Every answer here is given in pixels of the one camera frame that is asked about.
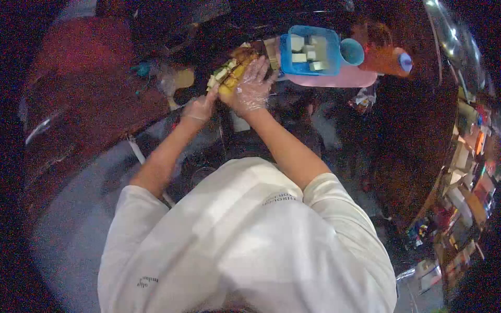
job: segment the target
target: hand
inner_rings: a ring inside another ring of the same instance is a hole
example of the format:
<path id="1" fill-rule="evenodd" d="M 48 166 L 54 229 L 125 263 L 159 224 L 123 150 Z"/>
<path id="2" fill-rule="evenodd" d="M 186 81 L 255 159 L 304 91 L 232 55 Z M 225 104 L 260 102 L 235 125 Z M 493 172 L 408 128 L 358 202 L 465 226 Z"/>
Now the hand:
<path id="1" fill-rule="evenodd" d="M 279 75 L 278 71 L 275 71 L 264 81 L 269 66 L 270 62 L 264 56 L 247 66 L 235 88 L 234 101 L 229 105 L 237 115 L 243 117 L 250 111 L 266 108 L 270 89 Z"/>
<path id="2" fill-rule="evenodd" d="M 217 99 L 218 88 L 219 84 L 216 84 L 210 89 L 207 96 L 200 96 L 188 101 L 184 107 L 181 120 L 190 118 L 201 122 L 202 125 L 207 122 L 214 112 L 214 101 Z"/>

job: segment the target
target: stainless steel surface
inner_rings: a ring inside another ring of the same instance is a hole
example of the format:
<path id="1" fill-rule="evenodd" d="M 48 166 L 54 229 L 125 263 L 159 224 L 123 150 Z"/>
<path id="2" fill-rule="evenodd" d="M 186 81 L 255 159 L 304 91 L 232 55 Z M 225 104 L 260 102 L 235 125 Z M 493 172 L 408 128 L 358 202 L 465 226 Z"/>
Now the stainless steel surface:
<path id="1" fill-rule="evenodd" d="M 434 35 L 467 90 L 476 94 L 485 85 L 482 55 L 468 27 L 440 0 L 423 0 Z"/>

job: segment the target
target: blue plastic container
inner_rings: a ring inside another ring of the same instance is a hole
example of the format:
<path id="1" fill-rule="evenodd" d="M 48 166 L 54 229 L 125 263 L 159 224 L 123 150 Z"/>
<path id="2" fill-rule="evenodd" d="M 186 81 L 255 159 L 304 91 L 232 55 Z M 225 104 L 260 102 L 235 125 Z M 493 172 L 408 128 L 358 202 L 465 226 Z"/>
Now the blue plastic container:
<path id="1" fill-rule="evenodd" d="M 305 43 L 308 42 L 308 36 L 317 35 L 327 39 L 327 61 L 329 69 L 322 71 L 311 71 L 309 62 L 293 63 L 291 34 L 295 34 L 305 38 Z M 309 76 L 335 76 L 339 74 L 341 64 L 341 52 L 339 50 L 339 37 L 333 30 L 326 28 L 295 25 L 289 29 L 289 33 L 280 37 L 280 58 L 281 68 L 286 74 L 292 75 L 309 75 Z"/>

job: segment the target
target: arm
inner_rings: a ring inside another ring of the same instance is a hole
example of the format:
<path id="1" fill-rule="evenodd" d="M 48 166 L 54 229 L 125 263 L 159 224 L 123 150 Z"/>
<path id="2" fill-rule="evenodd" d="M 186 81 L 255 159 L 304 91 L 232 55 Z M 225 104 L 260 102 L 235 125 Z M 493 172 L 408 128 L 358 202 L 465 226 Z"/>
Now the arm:
<path id="1" fill-rule="evenodd" d="M 270 88 L 278 76 L 264 81 L 269 66 L 264 56 L 249 64 L 228 105 L 256 130 L 284 174 L 304 190 L 315 177 L 331 171 L 267 111 Z"/>
<path id="2" fill-rule="evenodd" d="M 179 125 L 122 190 L 99 268 L 98 295 L 103 312 L 107 311 L 123 268 L 166 214 L 167 207 L 158 198 L 170 180 L 177 157 L 212 115 L 216 92 L 214 88 L 207 97 L 186 105 Z"/>
<path id="3" fill-rule="evenodd" d="M 142 187 L 159 198 L 169 183 L 174 165 L 184 147 L 199 131 L 202 123 L 181 119 L 172 133 L 151 153 L 129 184 Z"/>
<path id="4" fill-rule="evenodd" d="M 211 89 L 207 97 L 202 96 L 186 105 L 181 122 L 151 153 L 131 179 L 130 185 L 142 187 L 157 198 L 162 195 L 163 189 L 170 181 L 177 158 L 211 117 L 216 97 L 217 86 Z"/>
<path id="5" fill-rule="evenodd" d="M 280 125 L 266 109 L 249 111 L 243 117 L 259 134 L 280 169 L 301 190 L 318 175 L 331 172 L 313 151 Z"/>

